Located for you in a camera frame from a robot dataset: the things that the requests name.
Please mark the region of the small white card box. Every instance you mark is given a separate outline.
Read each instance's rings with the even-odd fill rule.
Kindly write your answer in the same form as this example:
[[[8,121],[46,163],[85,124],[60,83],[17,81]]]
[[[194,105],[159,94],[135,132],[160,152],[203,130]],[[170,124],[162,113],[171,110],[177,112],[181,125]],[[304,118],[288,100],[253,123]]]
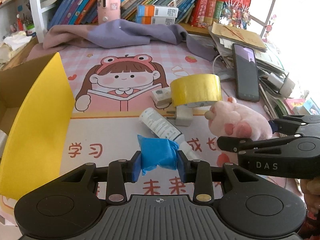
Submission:
[[[153,90],[151,98],[157,108],[167,108],[172,103],[170,87]]]

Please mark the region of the blue packet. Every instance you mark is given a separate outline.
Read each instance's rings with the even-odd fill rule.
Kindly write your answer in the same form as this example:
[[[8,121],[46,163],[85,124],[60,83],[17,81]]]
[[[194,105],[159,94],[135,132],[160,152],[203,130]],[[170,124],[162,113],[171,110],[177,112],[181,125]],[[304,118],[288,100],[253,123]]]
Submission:
[[[137,135],[141,151],[142,174],[146,175],[149,171],[157,168],[169,170],[177,169],[177,153],[179,145],[169,139],[146,138]]]

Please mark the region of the pink plush toy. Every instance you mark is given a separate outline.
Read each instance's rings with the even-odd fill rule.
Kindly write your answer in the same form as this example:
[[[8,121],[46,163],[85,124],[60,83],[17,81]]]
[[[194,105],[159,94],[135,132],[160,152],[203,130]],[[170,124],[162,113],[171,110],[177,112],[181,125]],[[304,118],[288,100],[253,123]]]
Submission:
[[[253,141],[272,138],[268,120],[253,109],[237,103],[234,97],[214,103],[204,116],[210,132],[218,138],[234,137]]]

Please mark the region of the white packet in box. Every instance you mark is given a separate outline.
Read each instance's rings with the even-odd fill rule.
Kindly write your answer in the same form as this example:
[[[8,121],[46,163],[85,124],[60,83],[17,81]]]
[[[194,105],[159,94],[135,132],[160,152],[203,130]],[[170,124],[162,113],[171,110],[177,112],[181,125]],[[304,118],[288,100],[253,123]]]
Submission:
[[[7,138],[8,138],[8,135],[5,132],[3,132],[2,130],[0,130],[0,158],[3,155],[3,151],[5,148],[6,142],[7,142]]]

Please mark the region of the lower orange blue carton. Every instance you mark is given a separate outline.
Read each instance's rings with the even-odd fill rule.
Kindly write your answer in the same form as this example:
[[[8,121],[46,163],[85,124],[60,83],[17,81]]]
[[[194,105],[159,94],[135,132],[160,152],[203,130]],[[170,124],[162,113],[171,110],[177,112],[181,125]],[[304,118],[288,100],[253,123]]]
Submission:
[[[140,24],[175,24],[176,18],[174,17],[157,17],[157,16],[137,16],[135,22]]]

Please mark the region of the pink purple cloth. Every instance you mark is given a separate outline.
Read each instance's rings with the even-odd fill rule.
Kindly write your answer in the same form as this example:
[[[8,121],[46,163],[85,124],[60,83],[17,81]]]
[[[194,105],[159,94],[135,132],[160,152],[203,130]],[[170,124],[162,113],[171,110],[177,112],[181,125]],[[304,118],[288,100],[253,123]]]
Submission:
[[[118,19],[100,25],[55,25],[46,33],[44,41],[32,48],[27,60],[61,51],[68,45],[113,49],[147,45],[151,41],[173,45],[184,42],[192,54],[208,61],[213,61],[218,55],[214,49],[200,44],[178,24],[147,25]]]

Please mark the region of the orange blue carton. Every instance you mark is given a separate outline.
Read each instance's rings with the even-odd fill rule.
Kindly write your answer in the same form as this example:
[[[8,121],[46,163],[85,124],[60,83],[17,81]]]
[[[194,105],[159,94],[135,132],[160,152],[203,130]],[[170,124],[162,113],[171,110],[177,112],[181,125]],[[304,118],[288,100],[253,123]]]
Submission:
[[[137,16],[135,22],[140,24],[175,24],[176,18],[174,17],[157,17],[157,16]]]
[[[159,5],[138,5],[136,16],[138,17],[173,17],[177,18],[178,8]]]

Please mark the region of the white charger plug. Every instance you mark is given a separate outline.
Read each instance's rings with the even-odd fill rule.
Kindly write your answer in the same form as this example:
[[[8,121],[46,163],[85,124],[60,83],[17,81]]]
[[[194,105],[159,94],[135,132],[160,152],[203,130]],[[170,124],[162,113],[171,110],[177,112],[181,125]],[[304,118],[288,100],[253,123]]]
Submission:
[[[175,126],[189,127],[193,121],[193,109],[185,105],[177,106],[174,111],[167,111],[171,116],[167,116]]]

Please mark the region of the pink device box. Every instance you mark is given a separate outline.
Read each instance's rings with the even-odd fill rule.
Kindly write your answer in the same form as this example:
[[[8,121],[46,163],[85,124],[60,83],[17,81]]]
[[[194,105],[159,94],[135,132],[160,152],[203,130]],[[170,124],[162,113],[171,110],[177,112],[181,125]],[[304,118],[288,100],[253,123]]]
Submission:
[[[97,0],[98,24],[120,19],[120,0]]]

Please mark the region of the black smartphone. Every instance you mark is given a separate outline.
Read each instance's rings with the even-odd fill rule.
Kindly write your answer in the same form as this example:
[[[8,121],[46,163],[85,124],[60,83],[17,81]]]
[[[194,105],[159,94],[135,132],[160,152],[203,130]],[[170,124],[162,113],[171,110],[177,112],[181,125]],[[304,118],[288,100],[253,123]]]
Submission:
[[[250,102],[258,102],[259,78],[254,50],[240,44],[232,44],[233,63],[236,79],[236,97]]]

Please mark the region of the yellow cardboard box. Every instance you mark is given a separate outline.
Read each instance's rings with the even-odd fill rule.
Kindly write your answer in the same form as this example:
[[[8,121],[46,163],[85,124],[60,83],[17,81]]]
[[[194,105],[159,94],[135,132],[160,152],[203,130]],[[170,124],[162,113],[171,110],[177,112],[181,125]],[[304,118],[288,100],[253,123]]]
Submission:
[[[58,177],[74,102],[59,53],[1,71],[1,195],[19,200]]]

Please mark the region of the white tube bottle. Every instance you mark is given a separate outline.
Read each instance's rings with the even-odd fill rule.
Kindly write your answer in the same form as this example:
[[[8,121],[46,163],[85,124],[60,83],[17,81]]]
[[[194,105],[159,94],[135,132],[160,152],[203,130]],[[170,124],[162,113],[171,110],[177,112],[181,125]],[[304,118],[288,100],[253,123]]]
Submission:
[[[200,159],[192,147],[186,142],[184,134],[154,108],[149,107],[145,109],[139,116],[139,120],[157,137],[176,142],[188,160]]]

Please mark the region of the cream tissue pack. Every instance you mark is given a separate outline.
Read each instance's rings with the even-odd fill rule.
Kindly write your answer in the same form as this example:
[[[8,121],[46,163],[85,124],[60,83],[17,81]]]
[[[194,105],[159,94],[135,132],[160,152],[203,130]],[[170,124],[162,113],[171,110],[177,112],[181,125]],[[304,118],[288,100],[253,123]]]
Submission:
[[[31,39],[32,37],[27,36],[25,31],[18,31],[6,37],[1,43],[0,63],[9,62]]]

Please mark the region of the upper orange blue carton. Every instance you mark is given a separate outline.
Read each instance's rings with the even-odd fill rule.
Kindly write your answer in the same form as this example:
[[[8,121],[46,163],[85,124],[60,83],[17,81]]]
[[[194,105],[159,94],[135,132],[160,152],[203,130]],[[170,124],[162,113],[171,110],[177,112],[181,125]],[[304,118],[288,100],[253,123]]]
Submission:
[[[138,17],[173,17],[177,18],[178,8],[159,5],[138,5],[136,16]]]

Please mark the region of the brown envelope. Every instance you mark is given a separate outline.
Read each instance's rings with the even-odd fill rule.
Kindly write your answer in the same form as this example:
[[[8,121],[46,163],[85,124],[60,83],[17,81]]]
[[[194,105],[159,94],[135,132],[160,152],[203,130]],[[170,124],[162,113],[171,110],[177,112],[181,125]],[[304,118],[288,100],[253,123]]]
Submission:
[[[267,49],[258,34],[245,29],[239,29],[214,22],[211,32],[219,38],[224,38],[238,44],[246,44],[260,51],[265,51]]]

